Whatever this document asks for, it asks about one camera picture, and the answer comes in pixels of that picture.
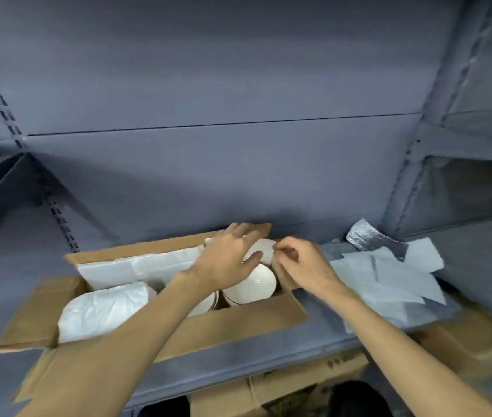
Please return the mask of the person's right hand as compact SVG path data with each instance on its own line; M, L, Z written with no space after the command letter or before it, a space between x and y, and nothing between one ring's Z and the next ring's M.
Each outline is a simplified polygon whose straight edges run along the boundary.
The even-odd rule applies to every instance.
M311 241L289 236L278 241L273 248L276 260L277 249L294 248L298 251L298 263L277 261L301 288L320 300L328 301L337 294L348 292L324 254Z

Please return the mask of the person's left hand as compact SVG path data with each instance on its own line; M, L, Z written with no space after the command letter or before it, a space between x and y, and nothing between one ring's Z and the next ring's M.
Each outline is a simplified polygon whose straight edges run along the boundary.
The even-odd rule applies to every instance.
M263 252L248 252L261 238L253 224L232 223L212 238L184 274L206 294L233 287L260 264Z

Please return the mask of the white paper bowl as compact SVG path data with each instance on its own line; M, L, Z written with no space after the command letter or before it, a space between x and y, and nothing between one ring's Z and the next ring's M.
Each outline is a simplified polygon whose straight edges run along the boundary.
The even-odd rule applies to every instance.
M218 236L207 238L204 250L194 263L194 268L235 267L242 264L255 251L262 252L260 263L270 265L275 241L259 238L258 233L252 233L248 237L231 233L222 233Z

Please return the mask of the person's left forearm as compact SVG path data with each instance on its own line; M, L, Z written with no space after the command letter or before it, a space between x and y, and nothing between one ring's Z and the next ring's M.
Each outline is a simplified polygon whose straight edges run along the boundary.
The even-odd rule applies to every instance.
M16 417L118 417L140 380L214 280L197 270L177 277L151 303L83 352L62 380Z

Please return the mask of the person's right forearm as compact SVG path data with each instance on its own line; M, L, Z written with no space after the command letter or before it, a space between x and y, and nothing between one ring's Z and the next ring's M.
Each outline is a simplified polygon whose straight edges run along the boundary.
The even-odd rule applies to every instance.
M492 403L338 281L321 299L354 331L415 417L492 417Z

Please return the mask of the white bowl with brown rim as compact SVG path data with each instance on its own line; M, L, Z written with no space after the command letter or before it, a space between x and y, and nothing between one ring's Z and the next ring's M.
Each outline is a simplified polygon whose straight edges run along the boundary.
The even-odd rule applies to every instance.
M277 289L277 278L270 267L259 264L242 282L223 289L222 293L231 306L240 306L272 297Z
M194 309L188 313L187 317L197 316L205 314L213 309L215 309L219 299L219 292L215 291L201 301Z

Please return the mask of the open brown cardboard box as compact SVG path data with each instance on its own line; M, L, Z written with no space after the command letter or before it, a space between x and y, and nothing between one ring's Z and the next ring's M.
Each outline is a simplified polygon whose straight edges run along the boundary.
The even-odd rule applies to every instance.
M72 253L66 260L72 265L114 262L117 259L151 254L174 253L185 248L202 247L216 232L199 233L160 241L142 242L98 251ZM156 362L186 356L198 351L235 343L254 336L289 329L307 320L304 308L294 298L297 284L280 265L268 267L277 279L274 293L267 299L246 305L227 306L220 299L214 310L188 317L171 336L155 359ZM90 293L92 285L82 276L66 276L44 280L20 306L0 335L0 354L41 350L33 369L27 373L14 401L29 399L34 392L45 390L45 384L63 377L69 365L80 362L87 351L100 342L90 340L61 343L58 320L62 308L70 300Z

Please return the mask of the silver foil piece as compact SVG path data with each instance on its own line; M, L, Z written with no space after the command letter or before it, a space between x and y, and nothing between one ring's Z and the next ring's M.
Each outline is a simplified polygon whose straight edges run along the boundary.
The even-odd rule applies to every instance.
M346 234L346 240L359 251L375 251L386 247L401 262L404 262L408 251L407 243L381 233L364 218L353 224Z

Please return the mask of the grey metal shelving unit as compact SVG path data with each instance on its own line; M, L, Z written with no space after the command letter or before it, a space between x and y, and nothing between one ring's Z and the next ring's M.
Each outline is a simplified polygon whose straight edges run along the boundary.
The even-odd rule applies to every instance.
M492 0L0 0L0 166L0 333L65 253L231 222L430 232L492 306Z

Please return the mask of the large white wrapping paper sheet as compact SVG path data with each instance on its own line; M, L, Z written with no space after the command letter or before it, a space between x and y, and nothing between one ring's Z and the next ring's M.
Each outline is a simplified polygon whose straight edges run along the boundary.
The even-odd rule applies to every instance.
M338 278L378 315L401 326L421 325L428 305L447 306L436 278L407 265L386 247L348 252L330 262Z

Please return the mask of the white foam wrap sheet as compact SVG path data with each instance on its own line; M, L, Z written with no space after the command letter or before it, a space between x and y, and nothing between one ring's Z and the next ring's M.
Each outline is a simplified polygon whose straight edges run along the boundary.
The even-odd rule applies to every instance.
M76 266L93 290L101 290L133 282L169 283L174 276L189 269L204 250L203 245L183 250L150 253L142 256L95 262Z

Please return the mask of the printed brown cardboard box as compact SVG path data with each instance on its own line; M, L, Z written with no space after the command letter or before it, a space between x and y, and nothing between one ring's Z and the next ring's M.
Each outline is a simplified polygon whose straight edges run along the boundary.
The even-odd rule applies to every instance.
M353 349L211 386L189 395L190 417L318 417L333 387L359 379L368 364Z

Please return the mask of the small white wrapping paper sheet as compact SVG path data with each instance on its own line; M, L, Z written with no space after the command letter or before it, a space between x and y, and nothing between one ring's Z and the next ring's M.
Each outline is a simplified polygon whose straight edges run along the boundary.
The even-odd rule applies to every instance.
M429 237L415 239L405 243L403 266L417 273L431 274L444 269L444 259Z

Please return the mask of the white wrapped bundle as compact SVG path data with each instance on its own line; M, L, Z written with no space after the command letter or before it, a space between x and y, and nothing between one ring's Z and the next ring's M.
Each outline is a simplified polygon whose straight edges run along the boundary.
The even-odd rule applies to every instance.
M69 301L58 321L58 343L104 336L137 313L157 292L145 282L101 289Z

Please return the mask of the plain brown cardboard box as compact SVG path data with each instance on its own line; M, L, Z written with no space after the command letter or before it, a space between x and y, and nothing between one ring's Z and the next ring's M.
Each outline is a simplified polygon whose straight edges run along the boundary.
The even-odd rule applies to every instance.
M464 308L450 321L418 329L422 347L458 375L475 380L492 379L492 314Z

